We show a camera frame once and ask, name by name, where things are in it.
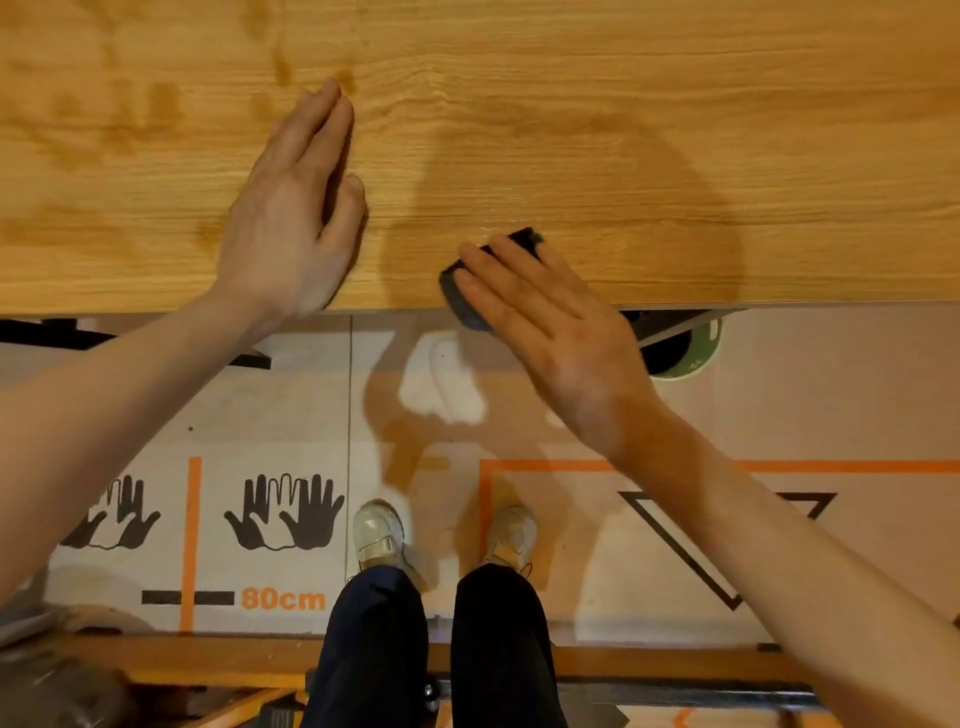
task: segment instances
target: orange tape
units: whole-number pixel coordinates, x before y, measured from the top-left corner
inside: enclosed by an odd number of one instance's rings
[[[183,569],[180,577],[180,631],[193,631],[194,592],[197,589],[197,546],[200,539],[200,486],[204,461],[191,457],[187,463],[186,518],[183,525]]]

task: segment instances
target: hand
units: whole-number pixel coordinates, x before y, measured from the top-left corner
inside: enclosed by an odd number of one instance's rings
[[[147,534],[154,527],[154,523],[160,520],[160,512],[154,511],[146,520],[143,518],[143,481],[137,480],[133,485],[133,478],[124,475],[123,484],[120,485],[120,499],[117,504],[117,521],[125,522],[123,535],[120,536],[118,546],[123,548],[139,548],[147,539]]]
[[[573,434],[623,463],[631,438],[663,408],[630,325],[548,245],[537,246],[540,260],[503,235],[490,246],[494,255],[461,246],[460,292]]]
[[[319,475],[313,476],[309,492],[307,492],[306,480],[298,478],[297,485],[300,491],[300,510],[297,513],[297,520],[294,521],[293,517],[286,512],[281,513],[280,518],[290,529],[290,535],[297,548],[323,548],[333,538],[333,523],[340,509],[344,507],[344,497],[337,496],[337,499],[333,500],[332,480],[327,480],[326,490],[321,497],[324,479]]]
[[[352,125],[353,106],[336,81],[304,93],[230,208],[213,291],[256,303],[265,312],[263,335],[324,308],[353,260],[367,211],[359,178],[334,184],[323,219]]]
[[[243,520],[238,519],[231,511],[227,511],[224,518],[233,526],[233,533],[240,546],[250,550],[266,546],[260,531],[260,524],[270,519],[270,495],[267,491],[266,475],[257,477],[256,490],[253,489],[252,480],[244,482]]]
[[[102,509],[104,514],[103,527],[97,530],[90,540],[90,545],[111,551],[118,547],[139,548],[159,521],[159,511],[154,511],[143,519],[143,481],[137,480],[133,486],[133,478],[124,475],[123,480],[114,480],[109,488],[100,496],[95,509]]]

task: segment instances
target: dark sponge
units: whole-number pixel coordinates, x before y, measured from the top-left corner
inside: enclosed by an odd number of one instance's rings
[[[540,257],[537,255],[537,243],[543,242],[543,236],[533,228],[524,228],[521,231],[511,232],[507,237],[537,260],[540,260]],[[480,250],[493,255],[489,245],[485,245]],[[492,330],[490,326],[480,317],[480,314],[473,309],[473,306],[467,303],[453,280],[453,272],[457,270],[457,268],[463,267],[463,260],[457,260],[457,262],[440,273],[440,290],[444,292],[446,304],[450,306],[450,310],[456,314],[461,324],[467,328],[472,328],[474,331],[490,331]]]

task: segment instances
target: white sneaker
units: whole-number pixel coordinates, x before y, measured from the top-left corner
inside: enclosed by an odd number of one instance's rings
[[[360,571],[376,566],[407,570],[403,558],[403,523],[384,500],[370,500],[353,516],[353,544]]]
[[[530,566],[530,552],[536,542],[537,520],[529,508],[501,508],[490,524],[484,564],[499,564],[520,573]]]

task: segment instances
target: black hand print graphic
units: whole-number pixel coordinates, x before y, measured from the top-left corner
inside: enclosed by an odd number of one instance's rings
[[[93,520],[91,520],[89,516],[90,514],[87,513],[84,519],[77,524],[77,527],[67,534],[66,538],[60,542],[61,546],[83,548],[84,546],[90,545],[90,539],[92,539],[93,534],[96,533],[100,521],[107,517],[107,511],[101,511],[93,517]]]
[[[143,546],[154,523],[160,520],[160,512],[154,511],[146,521],[143,520],[143,481],[137,480],[134,486],[133,478],[125,475],[120,486],[120,502],[117,503],[117,522],[122,523],[130,514],[133,518],[124,528],[117,545],[123,548],[138,548]]]
[[[250,550],[267,547],[263,541],[263,534],[260,533],[260,527],[253,516],[257,516],[263,523],[270,520],[270,496],[267,493],[266,475],[257,476],[256,490],[253,489],[252,480],[248,479],[244,482],[242,521],[231,511],[224,514],[224,518],[233,526],[237,543]]]
[[[286,512],[280,513],[280,519],[287,524],[290,535],[293,536],[297,548],[323,548],[330,543],[333,537],[333,523],[337,514],[344,507],[344,497],[338,496],[333,500],[333,481],[327,480],[326,489],[324,479],[318,474],[313,476],[307,492],[306,480],[298,478],[300,491],[300,511],[297,520]]]
[[[96,513],[91,519],[90,512],[93,511]],[[90,546],[104,551],[118,547],[140,548],[154,523],[160,520],[159,511],[144,520],[143,481],[137,480],[134,484],[129,475],[124,475],[123,480],[114,480],[90,512],[60,542],[63,546]]]

